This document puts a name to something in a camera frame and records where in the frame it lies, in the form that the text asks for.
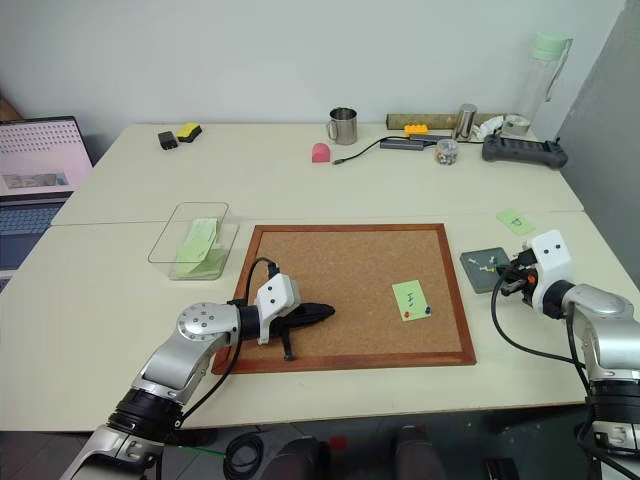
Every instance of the white table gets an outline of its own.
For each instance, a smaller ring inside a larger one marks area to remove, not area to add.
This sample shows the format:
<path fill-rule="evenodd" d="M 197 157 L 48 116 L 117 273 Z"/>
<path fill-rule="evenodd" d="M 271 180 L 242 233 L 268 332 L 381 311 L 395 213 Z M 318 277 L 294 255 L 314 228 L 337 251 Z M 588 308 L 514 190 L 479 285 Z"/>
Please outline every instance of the white table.
<path fill-rule="evenodd" d="M 180 202 L 222 201 L 241 218 L 412 217 L 449 213 L 582 211 L 558 171 L 488 163 L 481 145 L 461 145 L 453 166 L 423 152 L 372 148 L 342 165 L 312 164 L 328 142 L 324 125 L 203 125 L 191 144 L 164 151 L 157 133 L 177 125 L 127 128 L 67 201 L 55 225 L 164 221 Z M 401 132 L 359 126 L 359 141 L 331 146 L 349 156 Z"/>
<path fill-rule="evenodd" d="M 531 212 L 527 218 L 537 226 L 535 234 L 551 228 L 562 231 L 576 281 L 640 305 L 640 293 L 584 213 Z M 570 365 L 515 350 L 498 336 L 489 314 L 489 294 L 473 292 L 458 260 L 464 251 L 494 246 L 517 253 L 521 237 L 493 214 L 366 219 L 399 221 L 445 223 L 476 365 L 232 375 L 186 426 L 582 402 L 582 387 Z M 243 221 L 225 271 L 214 282 L 173 282 L 147 262 L 162 223 L 51 228 L 0 295 L 0 384 L 5 392 L 0 396 L 0 429 L 95 428 L 168 337 L 185 306 L 231 298 L 254 223 L 340 222 L 363 220 Z M 313 301 L 304 292 L 302 296 Z M 533 348 L 568 354 L 562 324 L 534 313 L 516 297 L 499 302 L 504 329 Z M 207 376 L 194 398 L 214 380 Z"/>

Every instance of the green paper note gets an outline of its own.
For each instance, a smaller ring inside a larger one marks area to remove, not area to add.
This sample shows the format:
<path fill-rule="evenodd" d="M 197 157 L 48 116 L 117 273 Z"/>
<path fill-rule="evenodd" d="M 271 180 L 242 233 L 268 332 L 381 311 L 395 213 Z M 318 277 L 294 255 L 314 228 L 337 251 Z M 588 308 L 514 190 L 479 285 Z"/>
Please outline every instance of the green paper note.
<path fill-rule="evenodd" d="M 204 262 L 216 239 L 218 220 L 216 218 L 196 218 L 191 229 L 178 249 L 176 274 L 186 275 Z"/>
<path fill-rule="evenodd" d="M 505 227 L 518 236 L 533 232 L 536 227 L 513 208 L 507 208 L 496 215 Z"/>
<path fill-rule="evenodd" d="M 427 299 L 424 298 L 419 280 L 396 283 L 392 285 L 392 288 L 403 321 L 408 322 L 431 316 L 431 307 L 427 303 Z"/>

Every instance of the clear water bottle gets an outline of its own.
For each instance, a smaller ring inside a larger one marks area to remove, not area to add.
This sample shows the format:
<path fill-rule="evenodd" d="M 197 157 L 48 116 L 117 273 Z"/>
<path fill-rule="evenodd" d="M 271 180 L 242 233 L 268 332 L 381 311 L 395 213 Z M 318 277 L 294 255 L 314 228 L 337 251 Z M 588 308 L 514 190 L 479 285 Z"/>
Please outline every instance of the clear water bottle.
<path fill-rule="evenodd" d="M 536 35 L 523 84 L 504 119 L 503 134 L 513 137 L 527 134 L 540 106 L 551 100 L 551 89 L 567 60 L 572 41 L 567 37 Z"/>

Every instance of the black game controller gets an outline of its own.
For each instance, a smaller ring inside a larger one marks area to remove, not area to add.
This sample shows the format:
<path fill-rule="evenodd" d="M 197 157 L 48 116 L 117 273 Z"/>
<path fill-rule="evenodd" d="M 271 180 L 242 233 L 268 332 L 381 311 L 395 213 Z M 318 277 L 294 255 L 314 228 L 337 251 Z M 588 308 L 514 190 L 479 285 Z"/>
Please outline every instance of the black game controller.
<path fill-rule="evenodd" d="M 482 158 L 488 162 L 511 160 L 514 162 L 542 163 L 551 168 L 562 168 L 568 157 L 555 142 L 529 142 L 499 135 L 487 135 L 482 145 Z"/>

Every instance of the stainless steel cup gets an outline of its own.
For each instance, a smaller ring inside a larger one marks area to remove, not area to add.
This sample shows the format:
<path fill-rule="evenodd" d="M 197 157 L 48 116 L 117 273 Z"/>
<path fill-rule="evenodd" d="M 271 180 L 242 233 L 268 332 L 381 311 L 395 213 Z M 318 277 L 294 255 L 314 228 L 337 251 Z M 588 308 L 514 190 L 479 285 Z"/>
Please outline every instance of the stainless steel cup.
<path fill-rule="evenodd" d="M 351 145 L 358 140 L 358 124 L 356 111 L 352 108 L 334 108 L 329 113 L 331 120 L 327 123 L 327 135 L 338 145 Z"/>

